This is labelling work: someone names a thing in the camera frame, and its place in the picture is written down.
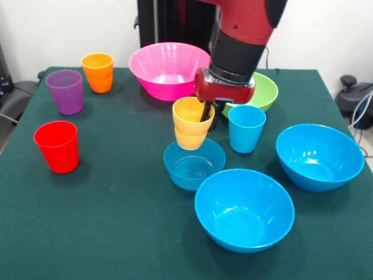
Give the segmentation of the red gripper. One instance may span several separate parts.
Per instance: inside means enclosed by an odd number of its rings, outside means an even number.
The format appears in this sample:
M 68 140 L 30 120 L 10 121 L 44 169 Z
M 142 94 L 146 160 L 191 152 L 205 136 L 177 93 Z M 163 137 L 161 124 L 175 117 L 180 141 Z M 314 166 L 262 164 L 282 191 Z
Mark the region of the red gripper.
M 219 120 L 219 105 L 215 101 L 245 104 L 252 99 L 255 85 L 254 77 L 247 84 L 234 85 L 214 77 L 207 68 L 199 68 L 194 78 L 194 89 L 197 98 L 204 102 L 200 122 L 210 118 L 210 108 L 213 107 L 215 114 L 209 131 L 214 131 Z

